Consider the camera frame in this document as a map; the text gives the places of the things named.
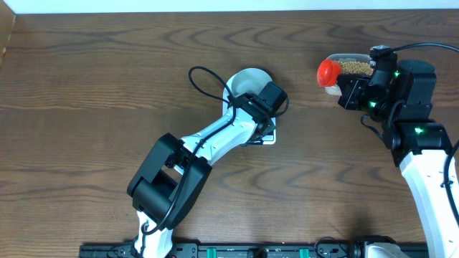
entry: red lid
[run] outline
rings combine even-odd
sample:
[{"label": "red lid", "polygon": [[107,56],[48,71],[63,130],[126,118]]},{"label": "red lid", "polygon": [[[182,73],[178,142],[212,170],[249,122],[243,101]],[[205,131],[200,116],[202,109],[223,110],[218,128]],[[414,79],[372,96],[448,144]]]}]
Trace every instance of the red lid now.
[{"label": "red lid", "polygon": [[337,61],[325,59],[318,67],[317,82],[321,87],[333,86],[340,73],[341,67]]}]

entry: plastic container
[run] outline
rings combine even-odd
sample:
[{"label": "plastic container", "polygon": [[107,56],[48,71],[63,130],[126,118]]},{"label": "plastic container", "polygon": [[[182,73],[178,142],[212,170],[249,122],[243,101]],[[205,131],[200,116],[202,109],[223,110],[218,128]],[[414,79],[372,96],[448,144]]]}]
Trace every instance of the plastic container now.
[{"label": "plastic container", "polygon": [[367,54],[332,54],[318,67],[317,82],[328,94],[341,96],[336,85],[338,75],[372,75],[370,60]]}]

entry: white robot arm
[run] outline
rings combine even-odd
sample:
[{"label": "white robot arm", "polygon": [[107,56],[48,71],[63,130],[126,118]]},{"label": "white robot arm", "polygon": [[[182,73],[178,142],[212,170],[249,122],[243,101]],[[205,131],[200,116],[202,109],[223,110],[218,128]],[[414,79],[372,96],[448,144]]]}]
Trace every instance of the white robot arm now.
[{"label": "white robot arm", "polygon": [[[435,68],[420,60],[397,62],[396,51],[424,46],[459,52],[455,47],[437,43],[394,49],[374,47],[369,55],[374,69],[371,76],[337,75],[336,84],[343,93],[338,104],[347,110],[367,111],[361,123],[391,150],[395,166],[400,167],[415,199],[430,257],[459,257],[455,207],[459,186],[453,158],[459,143],[452,147],[445,128],[429,119],[437,80]],[[321,64],[319,71],[327,65],[329,62]],[[364,124],[366,117],[380,122],[383,133]],[[355,245],[359,253],[356,257],[406,257],[392,240],[360,242],[363,244]]]},{"label": "white robot arm", "polygon": [[[228,151],[236,146],[246,143],[252,137],[257,125],[252,119],[252,116],[245,112],[242,108],[237,108],[236,112],[236,119],[233,124],[206,141],[206,143],[197,151],[196,157],[206,158],[207,163],[209,165],[213,165]],[[181,138],[181,141],[184,142],[184,147],[188,151],[192,152],[200,140],[208,136],[217,128],[222,127],[232,117],[232,114],[233,109],[230,108],[219,120],[215,121],[205,129],[193,135]],[[179,173],[183,174],[183,168],[178,165],[175,165],[174,168]],[[165,228],[162,231],[158,230],[151,235],[145,236],[145,243],[143,243],[143,234],[141,231],[142,225],[147,223],[147,230],[151,230],[156,226],[156,223],[142,211],[137,211],[137,214],[140,225],[138,238],[135,243],[137,252],[140,254],[141,249],[144,248],[142,253],[143,257],[165,257],[172,248],[171,237],[173,229]]]},{"label": "white robot arm", "polygon": [[[262,142],[274,131],[272,118],[279,115],[277,110],[287,100],[287,94],[271,81],[237,97],[225,84],[225,92],[231,102],[219,120],[180,140],[171,134],[161,137],[130,182],[128,194],[140,225],[134,244],[138,256],[163,258],[169,253],[172,230],[194,205],[212,165],[238,145]],[[164,173],[163,166],[181,173],[180,183]]]},{"label": "white robot arm", "polygon": [[[415,198],[430,257],[459,257],[459,226],[443,185],[446,157],[443,150],[423,150],[420,155],[408,154],[400,163],[402,175]],[[457,203],[459,187],[454,159],[449,174]]]}]

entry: black cable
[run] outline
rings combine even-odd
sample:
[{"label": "black cable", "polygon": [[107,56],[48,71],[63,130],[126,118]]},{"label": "black cable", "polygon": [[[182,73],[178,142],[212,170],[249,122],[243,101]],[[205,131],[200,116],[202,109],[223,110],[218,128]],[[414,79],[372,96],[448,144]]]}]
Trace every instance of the black cable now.
[{"label": "black cable", "polygon": [[343,250],[343,252],[344,252],[345,255],[343,255],[342,257],[338,257],[338,258],[346,258],[346,257],[347,257],[347,250],[345,250],[345,249],[343,248],[343,246],[341,246],[341,244],[339,244],[338,240],[336,240],[334,237],[331,237],[331,236],[323,236],[323,237],[321,237],[319,240],[317,240],[317,242],[314,244],[314,252],[317,254],[317,257],[319,257],[319,258],[325,258],[323,255],[319,254],[319,253],[318,253],[318,250],[317,250],[317,248],[318,248],[318,243],[319,243],[319,242],[322,242],[324,239],[331,239],[331,240],[335,241],[335,242],[339,245],[339,248],[341,248],[341,250]]},{"label": "black cable", "polygon": [[392,124],[392,119],[394,118],[395,110],[397,109],[397,106],[400,104],[404,104],[404,100],[397,100],[392,106],[392,108],[390,109],[389,119],[387,119],[388,126]]},{"label": "black cable", "polygon": [[[204,70],[206,72],[208,72],[209,74],[213,75],[215,78],[217,78],[224,86],[225,89],[227,89],[228,91],[228,95],[229,95],[229,100],[230,102],[227,102],[226,100],[223,100],[222,98],[220,97],[216,97],[216,96],[213,96],[213,95],[210,95],[209,93],[206,93],[204,92],[203,90],[199,89],[196,84],[194,83],[193,81],[193,78],[191,76],[192,72],[196,69],[199,69],[199,70]],[[227,103],[231,103],[231,102],[234,102],[235,100],[235,96],[232,94],[231,92],[231,89],[228,87],[227,83],[220,77],[218,76],[216,73],[214,73],[213,71],[207,69],[206,67],[201,67],[201,66],[196,66],[196,67],[192,67],[189,71],[188,71],[188,78],[190,80],[190,82],[193,84],[194,88],[196,88],[200,93],[208,96],[208,97],[213,97],[215,99],[218,99],[218,100],[222,100],[222,101],[225,101]],[[189,162],[188,164],[186,165],[186,168],[184,169],[184,173],[183,173],[183,176],[181,177],[181,180],[180,180],[180,183],[179,183],[179,187],[177,188],[177,191],[175,193],[175,196],[174,196],[174,199],[172,199],[172,202],[171,202],[171,205],[170,207],[167,209],[167,212],[166,214],[164,215],[164,218],[159,222],[157,223],[157,225],[150,231],[146,231],[145,227],[141,227],[141,231],[142,231],[142,234],[144,235],[151,235],[153,233],[155,233],[156,231],[158,231],[160,228],[163,228],[164,227],[164,224],[166,223],[167,219],[170,217],[170,215],[172,214],[172,211],[175,209],[175,205],[177,204],[177,201],[179,200],[179,197],[180,197],[180,194],[181,194],[181,191],[184,187],[184,183],[185,183],[185,180],[188,176],[188,173],[189,173],[189,169],[191,168],[191,165],[193,164],[194,162],[194,158],[196,157],[196,153],[197,151],[204,145],[204,143],[209,140],[212,136],[214,136],[215,134],[217,134],[218,132],[220,132],[221,130],[225,129],[228,125],[231,125],[233,124],[233,122],[235,121],[236,119],[236,106],[233,105],[232,106],[232,109],[233,109],[233,114],[232,114],[232,118],[227,122],[225,123],[222,127],[216,129],[215,131],[213,131],[212,133],[210,133],[208,136],[204,137],[203,139],[201,139],[198,144],[196,145],[196,147],[194,148],[193,150],[193,153],[191,154],[190,158],[189,158]]]},{"label": "black cable", "polygon": [[366,124],[365,124],[364,121],[365,121],[365,119],[367,119],[369,116],[370,116],[370,115],[368,115],[368,114],[362,115],[362,117],[360,118],[360,123],[361,123],[362,125],[364,125],[364,127],[370,129],[370,130],[371,130],[380,140],[382,140],[382,135],[381,135],[381,133],[380,133],[376,128],[374,128],[373,126],[370,126],[370,125],[366,125]]},{"label": "black cable", "polygon": [[396,51],[400,51],[403,49],[410,49],[413,47],[442,47],[442,48],[446,48],[449,50],[459,52],[459,49],[457,47],[454,47],[448,44],[435,43],[435,42],[420,42],[420,43],[408,44],[405,46],[395,47],[393,49],[390,49],[389,52],[396,52]]},{"label": "black cable", "polygon": [[454,145],[453,149],[448,154],[448,156],[446,157],[445,167],[443,168],[443,185],[446,189],[446,195],[448,196],[448,201],[450,202],[451,209],[453,210],[454,218],[456,219],[456,222],[458,223],[458,226],[459,226],[459,213],[458,213],[458,208],[454,202],[453,193],[451,192],[452,181],[450,181],[450,172],[449,172],[451,160],[453,159],[456,151],[458,151],[458,148],[459,148],[459,140]]},{"label": "black cable", "polygon": [[213,76],[214,76],[215,78],[217,78],[217,80],[219,80],[219,81],[223,84],[223,86],[227,89],[228,94],[232,95],[232,92],[231,92],[230,88],[227,86],[227,83],[226,83],[220,76],[218,76],[215,72],[213,72],[213,71],[207,69],[206,67],[200,67],[200,66],[192,67],[192,68],[188,71],[188,79],[189,79],[189,81],[191,82],[191,84],[193,85],[193,87],[194,87],[197,91],[199,91],[200,93],[206,95],[207,97],[212,97],[212,98],[214,98],[214,99],[216,99],[216,100],[221,100],[221,101],[223,101],[223,102],[229,104],[230,102],[229,102],[228,100],[224,100],[224,99],[222,99],[222,98],[220,98],[220,97],[217,97],[217,96],[215,96],[215,95],[209,94],[209,93],[207,93],[207,92],[205,92],[205,91],[199,89],[199,87],[196,86],[196,84],[195,84],[194,81],[193,81],[193,78],[191,77],[191,72],[193,72],[193,70],[195,70],[195,69],[201,69],[201,70],[204,70],[204,71],[208,72],[209,74],[213,75]]},{"label": "black cable", "polygon": [[[148,221],[142,224],[142,229],[145,229],[147,227],[148,227]],[[143,257],[143,251],[145,251],[145,248],[146,248],[145,241],[146,241],[146,235],[142,234],[141,257]]]},{"label": "black cable", "polygon": [[272,116],[272,118],[278,118],[278,117],[280,117],[281,115],[283,115],[285,112],[287,112],[288,103],[289,103],[289,102],[290,102],[290,100],[289,100],[288,97],[287,97],[287,99],[285,99],[285,108],[284,108],[284,111],[274,114],[274,115]]}]

